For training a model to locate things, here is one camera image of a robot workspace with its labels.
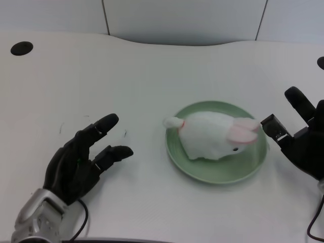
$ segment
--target ceramic plate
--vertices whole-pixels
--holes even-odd
[[[243,109],[220,101],[205,101],[189,105],[180,110],[175,116],[186,118],[198,111],[220,112],[233,117],[250,117]],[[252,175],[263,164],[267,153],[267,141],[263,130],[258,131],[258,141],[248,145],[242,153],[229,155],[219,160],[198,158],[189,160],[187,157],[177,129],[168,129],[166,144],[169,156],[174,164],[187,175],[212,184],[227,184],[240,181]]]

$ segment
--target white plush rabbit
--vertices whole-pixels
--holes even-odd
[[[204,111],[164,120],[166,128],[178,128],[178,134],[189,159],[221,157],[242,152],[257,140],[259,123],[251,118]]]

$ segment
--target table surface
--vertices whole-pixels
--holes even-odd
[[[211,47],[137,44],[99,34],[0,33],[0,240],[42,187],[55,151],[75,132],[118,114],[118,125],[91,149],[127,145],[85,198],[83,236],[191,242],[313,242],[306,228],[319,202],[317,182],[269,139],[261,170],[242,183],[195,181],[169,160],[162,120],[204,100],[238,105],[258,120],[274,113],[291,132],[306,124],[284,97],[297,86],[316,105],[324,98],[324,46],[237,42]],[[34,49],[13,56],[30,41]],[[74,204],[63,222],[69,238],[83,221]],[[324,237],[324,216],[313,234]]]

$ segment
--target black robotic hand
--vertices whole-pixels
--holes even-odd
[[[324,100],[315,109],[296,87],[289,88],[285,96],[308,127],[291,136],[272,114],[261,122],[263,130],[295,166],[321,180],[324,178]]]
[[[70,205],[86,195],[97,184],[100,174],[114,162],[132,156],[133,151],[126,146],[108,146],[93,161],[89,160],[90,147],[106,136],[117,122],[118,116],[110,114],[78,131],[53,156],[46,170],[43,188]]]

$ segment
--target bunny ear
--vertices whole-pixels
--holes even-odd
[[[249,144],[257,140],[258,135],[245,128],[233,125],[227,133],[227,139],[234,143]]]
[[[256,131],[260,126],[256,120],[247,117],[235,118],[234,125],[249,131]]]

